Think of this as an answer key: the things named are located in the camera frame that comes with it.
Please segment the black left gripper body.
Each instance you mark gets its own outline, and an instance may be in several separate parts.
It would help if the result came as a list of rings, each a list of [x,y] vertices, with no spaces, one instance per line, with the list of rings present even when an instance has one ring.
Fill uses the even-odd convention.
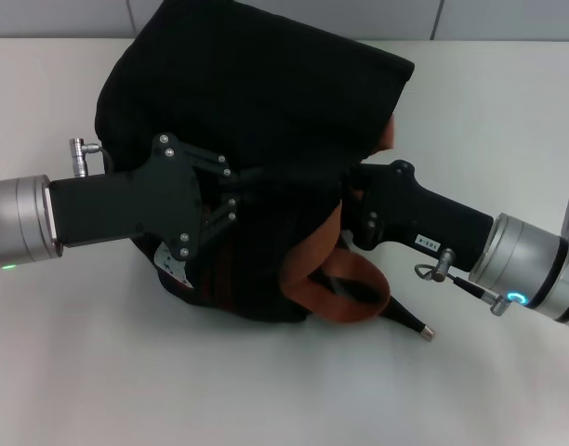
[[[152,235],[176,259],[199,251],[201,194],[192,147],[157,136],[139,168],[55,180],[49,191],[58,241],[76,247]]]

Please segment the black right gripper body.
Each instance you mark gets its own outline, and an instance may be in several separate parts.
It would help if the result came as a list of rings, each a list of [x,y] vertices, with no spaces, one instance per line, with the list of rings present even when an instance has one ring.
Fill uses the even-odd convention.
[[[471,271],[483,254],[494,219],[420,186],[407,161],[391,165],[396,178],[387,193],[353,200],[353,243],[371,251],[395,242],[436,259],[449,248],[456,256],[453,266]]]

